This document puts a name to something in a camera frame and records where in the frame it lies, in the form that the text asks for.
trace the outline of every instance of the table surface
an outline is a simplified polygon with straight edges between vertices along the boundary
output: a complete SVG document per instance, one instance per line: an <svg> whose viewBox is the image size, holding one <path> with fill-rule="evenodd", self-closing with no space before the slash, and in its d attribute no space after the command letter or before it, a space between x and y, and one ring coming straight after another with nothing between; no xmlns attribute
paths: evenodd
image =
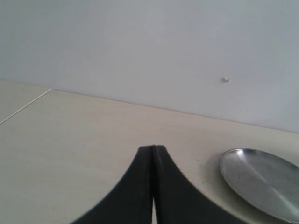
<svg viewBox="0 0 299 224"><path fill-rule="evenodd" d="M0 123L47 91L38 85L0 80Z"/></svg>
<svg viewBox="0 0 299 224"><path fill-rule="evenodd" d="M60 91L0 125L1 223L70 223L113 188L139 146L153 144L165 145L191 183L225 210L248 223L284 223L240 199L218 159L250 147L299 165L298 134Z"/></svg>

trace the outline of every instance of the metal tray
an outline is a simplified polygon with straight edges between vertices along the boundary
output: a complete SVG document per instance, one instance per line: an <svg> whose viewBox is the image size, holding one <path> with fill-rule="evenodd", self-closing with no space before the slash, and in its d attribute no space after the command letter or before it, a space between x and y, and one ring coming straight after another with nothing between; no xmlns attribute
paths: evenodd
<svg viewBox="0 0 299 224"><path fill-rule="evenodd" d="M220 171L229 186L259 210L299 224L299 167L251 148L225 152Z"/></svg>

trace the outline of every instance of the black plastic piece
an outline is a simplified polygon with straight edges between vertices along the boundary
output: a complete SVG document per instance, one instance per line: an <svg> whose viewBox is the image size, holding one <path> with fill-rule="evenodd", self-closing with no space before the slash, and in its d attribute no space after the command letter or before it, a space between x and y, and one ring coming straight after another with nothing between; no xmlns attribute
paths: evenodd
<svg viewBox="0 0 299 224"><path fill-rule="evenodd" d="M73 224L150 224L153 207L150 172L154 147L140 147L115 188Z"/></svg>
<svg viewBox="0 0 299 224"><path fill-rule="evenodd" d="M152 187L158 224L245 223L200 193L184 177L164 146L153 148L152 160Z"/></svg>

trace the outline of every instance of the plate rim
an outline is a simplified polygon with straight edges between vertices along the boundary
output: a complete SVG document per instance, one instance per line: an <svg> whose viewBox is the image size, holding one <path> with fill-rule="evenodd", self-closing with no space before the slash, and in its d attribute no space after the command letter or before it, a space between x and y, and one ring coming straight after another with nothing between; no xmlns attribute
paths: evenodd
<svg viewBox="0 0 299 224"><path fill-rule="evenodd" d="M279 158L279 159L281 159L281 160L284 160L285 162L294 165L294 166L297 167L298 169L299 169L299 167L298 167L297 165L291 163L290 161L288 161L288 160L282 158L282 157L279 157L279 156L274 155L274 154L272 154L272 153L265 152L265 151L263 151L263 150L258 150L258 149L253 149L253 148L233 148L233 149L227 150L226 152L222 153L222 155L221 155L220 158L219 158L219 163L218 163L218 164L219 164L219 170L220 170L221 175L222 175L223 179L225 180L225 182L226 182L226 183L229 185L229 187L230 187L230 188L231 188L231 189L232 189L238 196L240 196L244 201L246 201L247 203L251 204L253 207L257 208L258 210L262 211L263 213L265 213L265 214L267 214L267 215L269 215L269 216L272 216L272 217L277 218L277 219L279 219L279 220L285 221L285 222L287 222L287 223L291 223L291 224L299 224L299 221L293 221L293 220L290 221L289 219L285 219L285 218L283 218L283 217L280 217L280 216L271 214L271 213L269 213L269 212L267 212L267 211L261 209L261 208L258 207L256 204L250 202L246 197L244 197L242 194L240 194L240 193L239 193L239 192L238 192L238 191L237 191L237 190L230 184L230 182L226 179L226 175L224 175L224 170L223 170L223 160L224 160L224 157L225 157L227 154L229 154L229 153L231 153L231 152L234 152L234 151L239 151L239 150L249 150L249 151L255 151L255 152L259 152L259 153L268 154L268 155L277 157L277 158Z"/></svg>

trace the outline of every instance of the white wall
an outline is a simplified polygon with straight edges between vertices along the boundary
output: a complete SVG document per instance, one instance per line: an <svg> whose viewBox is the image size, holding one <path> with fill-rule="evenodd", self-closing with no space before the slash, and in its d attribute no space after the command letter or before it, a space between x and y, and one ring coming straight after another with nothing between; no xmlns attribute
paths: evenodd
<svg viewBox="0 0 299 224"><path fill-rule="evenodd" d="M0 78L299 133L298 9L0 0Z"/></svg>

